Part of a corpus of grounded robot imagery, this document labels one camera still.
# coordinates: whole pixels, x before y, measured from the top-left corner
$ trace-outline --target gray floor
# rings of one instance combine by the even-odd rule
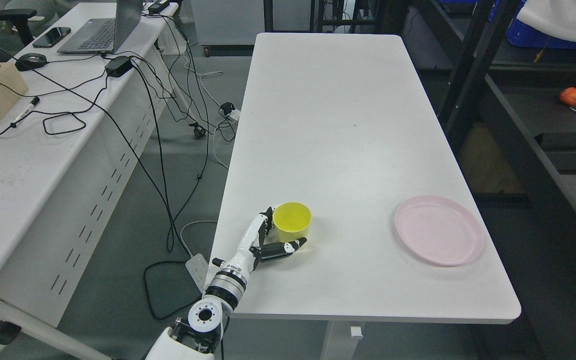
[[[250,57],[206,58],[201,55],[201,47],[198,45],[193,46],[192,50],[199,73],[224,71],[221,76],[205,80],[208,91],[220,103],[231,101],[239,108],[242,105]],[[171,64],[174,58],[166,60]],[[176,62],[173,73],[180,82],[185,82],[183,59]],[[192,88],[193,98],[199,102],[203,112],[197,87]],[[207,96],[205,100],[209,120],[213,124],[218,123],[221,117],[217,113],[217,106]],[[197,182],[197,174],[201,172],[206,160],[207,148],[205,138],[194,139],[192,129],[186,126],[185,121],[176,122],[173,118],[165,112],[160,125],[172,210],[177,212]],[[215,139],[217,156],[228,164],[233,144],[227,143],[219,135]],[[158,175],[158,143],[154,135],[141,159],[148,171],[161,183],[161,176]],[[193,221],[217,219],[226,175],[226,169],[210,155],[196,191],[176,221],[178,229]],[[534,239],[546,239],[544,231],[529,207],[483,206],[481,210],[500,255],[507,263],[509,274],[514,276],[513,282],[518,294],[521,290],[522,294],[528,294],[530,300],[529,295],[536,292],[530,291],[530,281],[522,280],[526,274],[521,273],[521,257],[514,254],[518,245],[530,244]],[[135,169],[59,324],[59,330],[113,358],[140,359],[172,321],[156,320],[151,316],[142,273],[155,262],[187,258],[179,244],[174,246],[172,252],[167,251],[168,228],[162,202],[144,172]],[[195,253],[208,257],[214,231],[214,223],[190,225],[183,232],[183,238]],[[528,254],[529,250],[524,248],[522,251]],[[532,251],[539,253],[538,249],[533,248]],[[528,278],[536,281],[535,276]],[[153,307],[158,315],[172,312],[199,294],[183,265],[170,264],[154,268],[148,279]],[[531,304],[540,309],[534,301]],[[545,308],[545,314],[539,319],[548,319],[552,314],[548,312],[548,306]],[[322,321],[259,321],[234,317],[224,338],[225,358],[318,359],[325,327]],[[370,323],[366,325],[364,335],[355,353],[355,360],[523,360],[538,359],[543,355],[541,349],[535,349],[530,331],[516,323],[508,326]],[[576,351],[576,335],[547,333],[545,336],[549,341],[546,344],[551,344],[548,348],[551,354],[563,351],[564,355],[559,358],[567,358],[566,355]],[[66,360],[71,357],[22,334],[7,347],[0,359]]]

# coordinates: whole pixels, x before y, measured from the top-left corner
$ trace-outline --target desk leg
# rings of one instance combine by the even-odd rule
[[[186,52],[187,44],[183,36],[177,30],[176,25],[169,18],[166,19],[167,26],[158,37],[158,45],[162,55],[183,55]]]
[[[21,327],[21,331],[55,349],[82,360],[111,360],[110,357],[39,321],[4,301],[0,300],[0,321]]]
[[[196,125],[199,116],[195,114],[195,111],[190,106],[187,96],[180,88],[178,82],[169,76],[169,69],[166,66],[166,63],[164,63],[162,57],[158,54],[157,50],[153,48],[153,51],[148,52],[146,59],[154,66],[158,77],[162,79],[164,87],[169,91],[174,92],[174,95],[176,95],[176,101],[179,103],[181,109],[188,113],[189,116],[186,116],[185,118],[186,123],[188,123],[189,126]]]
[[[364,324],[350,321],[327,322],[321,360],[352,360],[359,340],[364,338]]]

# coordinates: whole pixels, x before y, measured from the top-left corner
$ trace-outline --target office desk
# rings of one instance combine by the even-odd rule
[[[394,212],[422,194],[475,216],[476,260],[435,266],[404,248]],[[255,214],[289,201],[313,214],[308,243],[258,266],[235,317],[330,321],[331,359],[339,322],[507,324],[521,312],[398,36],[258,35],[211,258],[229,259]]]
[[[171,15],[172,4],[165,9]],[[112,18],[114,3],[82,3],[55,23],[73,33],[89,18]],[[166,85],[168,69],[153,43],[168,29],[161,18],[141,18],[119,52],[133,51],[146,58]],[[26,47],[19,52],[43,53],[48,61],[84,59],[84,55],[59,55],[54,48]],[[39,72],[66,87],[104,73],[109,60],[101,57],[49,63]],[[148,82],[154,76],[144,71]],[[29,86],[27,94],[60,90],[32,71],[22,73]],[[75,91],[93,100],[105,86],[94,80]],[[170,82],[166,85],[171,90]],[[135,70],[119,78],[110,77],[97,107],[79,115],[86,123],[82,130],[51,136],[44,133],[42,119],[32,114],[16,129],[0,137],[0,320],[16,323],[29,335],[51,346],[85,359],[107,359],[105,355],[79,344],[54,329],[92,256],[128,178],[150,137],[165,100],[154,94],[154,111],[146,87]],[[22,98],[0,122],[5,127],[28,104]],[[42,112],[87,109],[90,103],[69,93],[41,96],[35,110]],[[71,116],[46,125],[51,132],[80,126]]]

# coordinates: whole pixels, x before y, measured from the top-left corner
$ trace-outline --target charger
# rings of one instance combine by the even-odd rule
[[[148,14],[159,14],[162,10],[166,9],[170,4],[170,0],[159,0],[148,7]]]
[[[232,102],[224,102],[219,107],[219,115],[222,116],[224,119],[230,118],[230,120],[232,121],[239,121],[241,114],[242,112],[237,110]]]
[[[105,65],[105,73],[111,78],[120,78],[132,68],[133,63],[130,62],[130,57],[120,55]]]

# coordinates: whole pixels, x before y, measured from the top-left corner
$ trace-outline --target robotic arm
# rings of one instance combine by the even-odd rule
[[[250,273],[260,262],[286,258],[306,243],[302,237],[287,243],[264,244],[273,227],[274,208],[254,217],[228,261],[214,258],[221,268],[210,281],[201,300],[188,312],[188,323],[178,318],[167,327],[150,349],[145,360],[213,360],[224,335],[224,319],[233,314],[246,291]]]

